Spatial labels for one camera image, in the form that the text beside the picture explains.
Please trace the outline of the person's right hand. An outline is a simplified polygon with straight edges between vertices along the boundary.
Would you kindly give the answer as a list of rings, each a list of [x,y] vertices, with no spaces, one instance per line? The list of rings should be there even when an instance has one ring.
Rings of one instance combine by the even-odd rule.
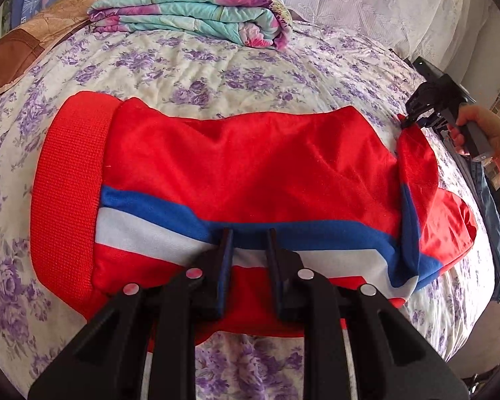
[[[500,117],[492,111],[477,105],[460,107],[456,124],[448,126],[456,146],[464,146],[464,137],[459,126],[465,126],[470,122],[476,123],[484,132],[494,150],[494,159],[500,161]]]

